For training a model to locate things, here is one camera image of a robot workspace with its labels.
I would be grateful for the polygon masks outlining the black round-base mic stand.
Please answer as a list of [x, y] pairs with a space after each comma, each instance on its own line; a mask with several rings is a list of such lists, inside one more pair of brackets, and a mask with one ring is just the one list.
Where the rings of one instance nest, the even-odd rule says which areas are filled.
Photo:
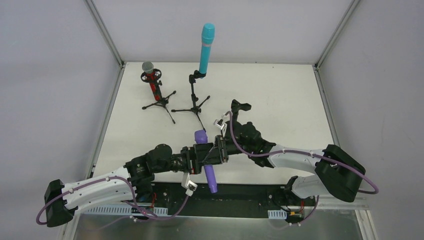
[[239, 101], [237, 101], [236, 99], [233, 99], [231, 102], [231, 113], [232, 113], [232, 117], [231, 119], [233, 120], [233, 122], [237, 122], [238, 120], [238, 116], [239, 116], [239, 111], [249, 111], [251, 110], [252, 106], [249, 103], [240, 103]]

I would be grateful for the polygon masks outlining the black tripod shock-mount stand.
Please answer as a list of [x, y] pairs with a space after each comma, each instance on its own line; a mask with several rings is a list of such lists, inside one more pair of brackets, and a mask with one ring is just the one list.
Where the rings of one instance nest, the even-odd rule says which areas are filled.
[[143, 73], [140, 75], [141, 81], [144, 83], [148, 83], [150, 86], [150, 89], [152, 91], [153, 97], [155, 99], [155, 102], [145, 105], [142, 107], [143, 110], [146, 110], [152, 106], [158, 106], [162, 107], [166, 110], [169, 117], [171, 118], [171, 121], [173, 124], [176, 124], [176, 121], [172, 117], [170, 111], [167, 108], [167, 104], [169, 103], [169, 98], [177, 93], [176, 90], [174, 90], [172, 93], [170, 93], [167, 96], [163, 96], [160, 86], [162, 86], [162, 82], [160, 78], [162, 77], [162, 72], [157, 68], [147, 68], [143, 69]]

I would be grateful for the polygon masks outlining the black tripod clip stand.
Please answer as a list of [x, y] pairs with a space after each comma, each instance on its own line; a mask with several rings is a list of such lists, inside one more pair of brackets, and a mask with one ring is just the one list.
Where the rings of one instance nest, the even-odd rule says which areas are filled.
[[190, 74], [188, 76], [188, 81], [190, 83], [190, 89], [191, 89], [191, 95], [190, 95], [190, 97], [191, 97], [192, 107], [189, 108], [189, 109], [172, 109], [171, 110], [172, 113], [177, 113], [177, 112], [191, 112], [191, 113], [193, 113], [197, 117], [197, 119], [198, 119], [198, 121], [199, 121], [199, 123], [201, 125], [201, 128], [204, 131], [206, 131], [206, 128], [204, 127], [204, 124], [203, 124], [203, 122], [202, 122], [199, 114], [202, 112], [202, 106], [203, 106], [203, 104], [207, 100], [209, 100], [211, 96], [208, 95], [200, 104], [197, 104], [197, 102], [199, 101], [199, 98], [195, 94], [195, 86], [194, 85], [197, 82], [196, 81], [197, 79], [203, 78], [205, 76], [206, 76], [205, 73], [200, 73], [198, 70], [195, 70], [193, 72], [193, 74]]

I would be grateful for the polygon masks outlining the red glitter microphone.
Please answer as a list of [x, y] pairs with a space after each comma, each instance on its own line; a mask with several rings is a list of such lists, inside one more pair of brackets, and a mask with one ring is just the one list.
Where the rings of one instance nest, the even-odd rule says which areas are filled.
[[154, 68], [154, 65], [150, 61], [145, 61], [142, 63], [143, 73], [140, 78], [144, 83], [148, 83], [152, 90], [153, 96], [156, 101], [160, 101], [162, 99], [162, 93], [160, 91], [160, 78], [162, 76], [162, 72]]

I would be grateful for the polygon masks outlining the teal toy microphone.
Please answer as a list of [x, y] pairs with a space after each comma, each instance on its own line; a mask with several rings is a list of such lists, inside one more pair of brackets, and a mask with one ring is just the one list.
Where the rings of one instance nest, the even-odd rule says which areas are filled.
[[215, 38], [215, 25], [205, 23], [201, 32], [201, 52], [198, 71], [205, 75], [207, 73], [212, 43]]

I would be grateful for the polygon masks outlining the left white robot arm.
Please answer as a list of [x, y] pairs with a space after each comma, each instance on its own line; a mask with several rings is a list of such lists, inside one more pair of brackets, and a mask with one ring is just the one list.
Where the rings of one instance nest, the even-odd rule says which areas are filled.
[[183, 172], [181, 185], [191, 197], [197, 185], [190, 175], [199, 174], [206, 165], [219, 165], [227, 159], [226, 150], [217, 144], [195, 144], [173, 153], [167, 144], [159, 144], [144, 155], [133, 158], [109, 173], [98, 177], [63, 183], [56, 179], [49, 183], [44, 194], [44, 207], [36, 222], [49, 228], [70, 222], [78, 211], [106, 203], [136, 200], [138, 195], [151, 191], [155, 174]]

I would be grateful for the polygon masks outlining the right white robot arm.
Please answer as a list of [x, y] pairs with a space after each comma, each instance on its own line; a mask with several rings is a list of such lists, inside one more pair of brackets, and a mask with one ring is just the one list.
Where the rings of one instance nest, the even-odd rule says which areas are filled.
[[287, 168], [310, 173], [309, 176], [293, 176], [285, 190], [300, 199], [311, 196], [332, 195], [352, 203], [362, 182], [373, 186], [366, 176], [365, 168], [339, 146], [329, 144], [325, 149], [297, 149], [264, 140], [251, 122], [215, 120], [221, 130], [228, 155], [245, 154], [260, 167]]

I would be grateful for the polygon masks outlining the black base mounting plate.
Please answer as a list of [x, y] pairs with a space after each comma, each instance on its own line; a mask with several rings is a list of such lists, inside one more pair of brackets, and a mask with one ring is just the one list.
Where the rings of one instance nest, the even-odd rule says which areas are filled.
[[206, 183], [199, 183], [189, 199], [186, 189], [176, 182], [145, 183], [135, 187], [140, 204], [154, 201], [153, 208], [167, 209], [168, 215], [264, 219], [269, 211], [294, 210], [301, 205], [312, 207], [316, 200], [300, 199], [284, 185], [218, 184], [212, 193]]

